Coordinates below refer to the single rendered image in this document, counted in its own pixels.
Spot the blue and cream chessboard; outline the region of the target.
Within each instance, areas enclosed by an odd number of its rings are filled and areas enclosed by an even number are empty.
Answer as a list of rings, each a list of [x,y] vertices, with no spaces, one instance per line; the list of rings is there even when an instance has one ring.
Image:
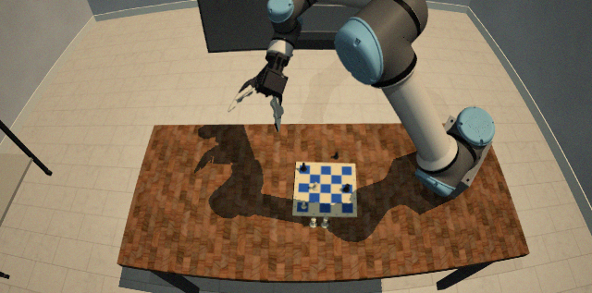
[[[318,190],[312,190],[314,182]],[[344,192],[347,183],[350,191]],[[296,162],[292,216],[357,217],[355,164]]]

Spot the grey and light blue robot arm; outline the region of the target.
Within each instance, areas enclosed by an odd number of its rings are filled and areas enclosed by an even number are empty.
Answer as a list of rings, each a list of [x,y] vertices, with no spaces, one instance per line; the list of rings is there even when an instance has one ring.
[[[426,27],[426,0],[269,0],[275,32],[266,53],[293,56],[299,16],[316,2],[361,8],[336,33],[339,60],[362,84],[382,90],[420,152],[415,176],[437,195],[449,196],[480,161],[495,124],[487,111],[470,106],[445,131],[415,69],[412,43]]]

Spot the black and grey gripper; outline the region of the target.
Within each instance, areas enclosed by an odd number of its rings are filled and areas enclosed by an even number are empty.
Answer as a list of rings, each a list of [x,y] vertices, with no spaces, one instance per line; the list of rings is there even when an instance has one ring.
[[[277,57],[280,57],[281,59],[277,60]],[[264,94],[265,97],[268,97],[271,95],[273,97],[275,96],[271,100],[270,105],[274,110],[274,114],[273,114],[273,117],[275,118],[274,125],[276,127],[277,132],[279,132],[280,123],[281,123],[281,116],[284,114],[284,109],[281,106],[282,94],[285,90],[285,87],[286,87],[286,84],[287,84],[287,81],[289,78],[289,77],[284,76],[284,74],[282,72],[283,72],[284,67],[286,67],[288,65],[289,58],[290,58],[289,56],[283,55],[280,52],[267,53],[265,56],[265,60],[267,62],[269,62],[268,67],[271,69],[267,69],[267,67],[266,67],[265,69],[263,69],[262,71],[259,72],[258,76],[255,76],[253,79],[249,79],[248,81],[246,81],[243,84],[243,86],[241,87],[240,91],[238,92],[238,94],[235,97],[235,99],[233,100],[233,102],[231,103],[231,105],[228,109],[228,112],[231,111],[233,108],[235,108],[237,103],[242,101],[245,94],[247,94],[248,92],[249,92],[249,94],[246,96],[250,96],[251,94],[253,94],[252,91],[254,89],[256,90],[256,93],[260,92],[260,93]],[[281,72],[281,73],[279,73],[279,72]],[[264,74],[265,74],[265,76],[262,76]],[[262,79],[264,81],[262,81]],[[263,83],[263,84],[260,85],[261,83]],[[258,85],[260,85],[260,86],[258,86]],[[263,89],[263,90],[261,91],[260,89]]]

